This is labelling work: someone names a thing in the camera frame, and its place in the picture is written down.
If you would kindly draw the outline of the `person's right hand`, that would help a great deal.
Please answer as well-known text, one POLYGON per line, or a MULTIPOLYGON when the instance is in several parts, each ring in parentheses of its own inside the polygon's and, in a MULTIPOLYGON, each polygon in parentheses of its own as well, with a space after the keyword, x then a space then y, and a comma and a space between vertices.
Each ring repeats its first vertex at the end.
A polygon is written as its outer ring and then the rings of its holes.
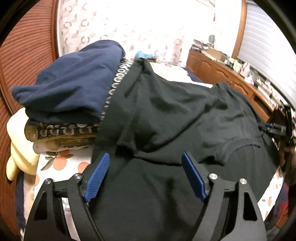
POLYGON ((283 167, 285 164, 285 153, 293 153, 294 146, 286 145, 285 142, 280 142, 278 153, 280 157, 280 166, 283 167))

